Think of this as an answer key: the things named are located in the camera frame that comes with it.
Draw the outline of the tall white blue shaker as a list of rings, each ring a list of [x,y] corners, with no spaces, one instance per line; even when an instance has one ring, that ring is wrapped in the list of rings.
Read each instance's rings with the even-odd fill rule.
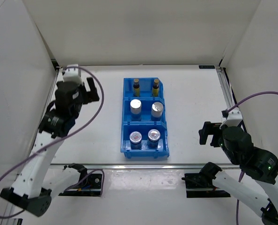
[[[142,103],[139,99],[133,99],[130,102],[130,112],[133,121],[141,121]]]
[[[151,107],[151,120],[160,121],[164,111],[164,105],[161,102],[154,102]]]

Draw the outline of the small amber bottle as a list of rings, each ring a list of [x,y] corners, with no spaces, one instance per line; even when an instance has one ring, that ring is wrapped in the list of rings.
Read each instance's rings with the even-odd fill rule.
[[[133,95],[135,97],[140,97],[140,84],[138,78],[133,80]]]
[[[153,87],[152,87],[152,96],[158,97],[159,95],[159,88],[160,88],[160,81],[159,79],[154,79]]]

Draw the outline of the red-lid sauce jar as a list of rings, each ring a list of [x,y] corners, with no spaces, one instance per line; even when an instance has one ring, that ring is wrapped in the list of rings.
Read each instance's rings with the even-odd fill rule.
[[[151,129],[147,134],[147,145],[150,148],[156,149],[158,148],[158,143],[160,140],[161,134],[157,129]]]
[[[142,146],[142,134],[139,131],[133,131],[129,135],[131,149],[139,150]]]

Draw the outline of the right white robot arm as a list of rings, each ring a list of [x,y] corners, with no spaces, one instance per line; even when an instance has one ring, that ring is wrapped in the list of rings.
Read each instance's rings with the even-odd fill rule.
[[[249,207],[265,225],[278,225],[278,158],[272,152],[256,147],[250,134],[240,127],[205,122],[199,130],[204,145],[212,135],[211,146],[220,147],[230,162],[239,166],[248,178],[246,184],[230,176],[217,164],[208,162],[199,172],[204,187],[215,187]]]

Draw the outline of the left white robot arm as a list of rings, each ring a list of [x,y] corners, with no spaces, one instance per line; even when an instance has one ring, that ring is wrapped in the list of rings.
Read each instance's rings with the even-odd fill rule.
[[[71,189],[85,189],[92,185],[92,173],[81,164],[64,166],[62,173],[44,181],[48,168],[65,139],[72,136],[70,129],[83,105],[100,101],[95,79],[87,78],[87,91],[79,76],[57,82],[55,99],[51,101],[38,127],[38,143],[30,156],[22,161],[24,168],[16,181],[3,188],[0,197],[36,217],[42,216],[53,198]]]

